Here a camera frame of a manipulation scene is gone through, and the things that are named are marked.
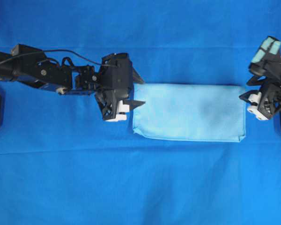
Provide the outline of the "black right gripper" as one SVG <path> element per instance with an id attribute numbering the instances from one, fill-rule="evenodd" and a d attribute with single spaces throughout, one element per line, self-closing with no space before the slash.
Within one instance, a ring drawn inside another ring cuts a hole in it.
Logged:
<path id="1" fill-rule="evenodd" d="M 261 86 L 259 90 L 250 90 L 239 96 L 249 106 L 247 111 L 254 114 L 258 120 L 270 120 L 281 111 L 281 85 L 266 83 L 264 76 L 252 76 L 247 86 Z"/>

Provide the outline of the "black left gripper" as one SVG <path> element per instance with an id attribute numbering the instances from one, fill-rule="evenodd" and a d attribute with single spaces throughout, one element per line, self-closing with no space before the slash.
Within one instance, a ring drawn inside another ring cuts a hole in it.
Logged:
<path id="1" fill-rule="evenodd" d="M 145 84 L 145 81 L 133 68 L 133 82 Z M 145 104 L 144 101 L 130 100 L 132 89 L 98 89 L 95 99 L 99 106 L 102 119 L 106 122 L 120 122 L 127 120 L 127 113 Z"/>

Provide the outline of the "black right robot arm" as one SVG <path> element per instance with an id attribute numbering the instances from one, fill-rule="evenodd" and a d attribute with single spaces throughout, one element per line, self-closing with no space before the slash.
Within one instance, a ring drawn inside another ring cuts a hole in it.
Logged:
<path id="1" fill-rule="evenodd" d="M 252 77 L 246 84 L 259 86 L 259 89 L 250 90 L 239 98 L 249 104 L 247 111 L 258 120 L 270 120 L 281 111 L 281 57 L 251 63 L 249 72 Z"/>

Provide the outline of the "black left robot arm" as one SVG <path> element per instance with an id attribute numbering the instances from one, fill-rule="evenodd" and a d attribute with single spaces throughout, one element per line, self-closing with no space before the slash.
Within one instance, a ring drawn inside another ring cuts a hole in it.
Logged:
<path id="1" fill-rule="evenodd" d="M 10 53 L 0 52 L 0 81 L 19 82 L 59 95 L 94 95 L 102 119 L 108 122 L 126 120 L 128 112 L 145 104 L 130 98 L 133 85 L 145 82 L 128 53 L 102 57 L 95 71 L 93 65 L 75 65 L 70 57 L 58 62 L 47 57 L 47 52 L 21 44 Z"/>

